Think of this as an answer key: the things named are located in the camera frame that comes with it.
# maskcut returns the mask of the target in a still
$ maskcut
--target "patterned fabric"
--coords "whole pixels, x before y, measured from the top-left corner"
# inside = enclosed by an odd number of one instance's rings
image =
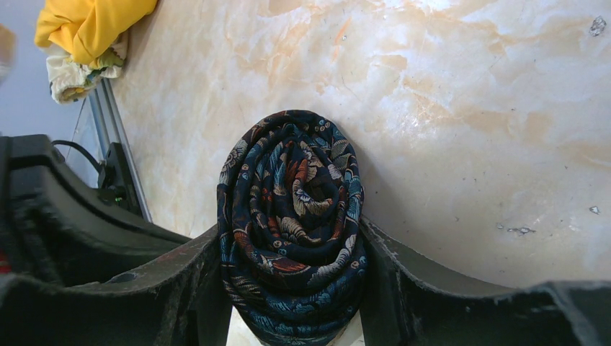
[[[316,113],[261,120],[217,188],[223,284],[270,345],[326,345],[357,312],[367,267],[354,150]]]

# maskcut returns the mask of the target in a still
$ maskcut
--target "beige marble wall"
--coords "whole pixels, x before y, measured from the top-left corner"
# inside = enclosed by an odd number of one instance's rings
[[[113,88],[168,229],[213,225],[235,142],[308,109],[352,140],[364,214],[404,244],[502,285],[610,279],[611,29],[590,35],[598,16],[611,20],[611,1],[161,0]]]

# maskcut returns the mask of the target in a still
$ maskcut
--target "yellow cloth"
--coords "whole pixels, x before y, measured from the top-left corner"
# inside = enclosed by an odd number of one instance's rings
[[[52,43],[70,53],[76,63],[89,65],[140,18],[156,0],[46,0],[36,23],[34,44]]]

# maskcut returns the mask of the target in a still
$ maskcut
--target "black cable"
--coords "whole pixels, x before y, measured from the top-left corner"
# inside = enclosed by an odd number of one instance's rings
[[[85,149],[83,148],[80,144],[78,143],[74,143],[74,142],[70,142],[70,141],[62,141],[62,140],[57,140],[57,141],[52,141],[51,144],[53,144],[54,146],[70,146],[71,148],[75,148],[76,150],[79,151],[79,153],[83,154],[83,156],[85,156],[85,158],[92,164],[92,166],[95,168],[95,170],[100,173],[102,172],[102,165],[99,164],[98,161],[96,161],[96,159]]]

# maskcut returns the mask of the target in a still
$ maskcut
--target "black machine part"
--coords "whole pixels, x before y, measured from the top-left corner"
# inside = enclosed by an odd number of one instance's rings
[[[528,289],[454,272],[366,218],[366,345],[611,345],[611,283]],[[2,345],[226,343],[213,226],[173,234],[99,199],[45,136],[0,138]]]

